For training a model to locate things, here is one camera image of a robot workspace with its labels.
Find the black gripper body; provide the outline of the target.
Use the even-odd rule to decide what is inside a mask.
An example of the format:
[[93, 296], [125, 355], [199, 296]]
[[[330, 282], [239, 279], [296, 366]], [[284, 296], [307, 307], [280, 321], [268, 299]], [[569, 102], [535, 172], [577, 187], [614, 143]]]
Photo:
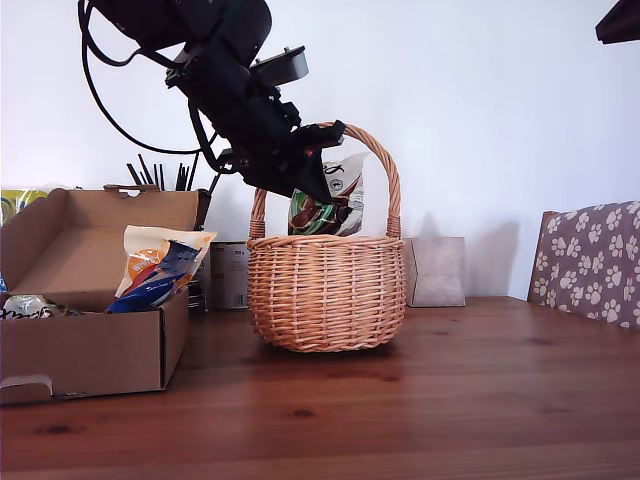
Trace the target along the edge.
[[247, 68], [231, 59], [191, 59], [174, 69], [174, 87], [188, 99], [192, 124], [209, 165], [289, 168], [289, 148], [342, 143], [346, 125], [304, 126], [296, 106], [281, 100], [267, 68]]

